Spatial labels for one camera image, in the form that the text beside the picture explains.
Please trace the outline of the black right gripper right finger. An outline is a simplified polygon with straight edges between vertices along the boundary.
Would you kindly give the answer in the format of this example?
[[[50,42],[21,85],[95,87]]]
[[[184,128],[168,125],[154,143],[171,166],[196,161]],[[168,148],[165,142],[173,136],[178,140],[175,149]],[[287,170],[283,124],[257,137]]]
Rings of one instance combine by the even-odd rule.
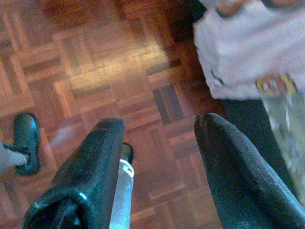
[[[253,143],[214,113],[194,133],[224,229],[302,229],[305,210]]]

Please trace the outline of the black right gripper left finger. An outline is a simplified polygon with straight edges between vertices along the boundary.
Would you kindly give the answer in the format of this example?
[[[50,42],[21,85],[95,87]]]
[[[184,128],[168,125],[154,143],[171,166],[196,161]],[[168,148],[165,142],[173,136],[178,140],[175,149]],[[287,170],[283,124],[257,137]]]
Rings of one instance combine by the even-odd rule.
[[[62,164],[47,192],[27,210],[24,229],[107,229],[125,124],[101,120]]]

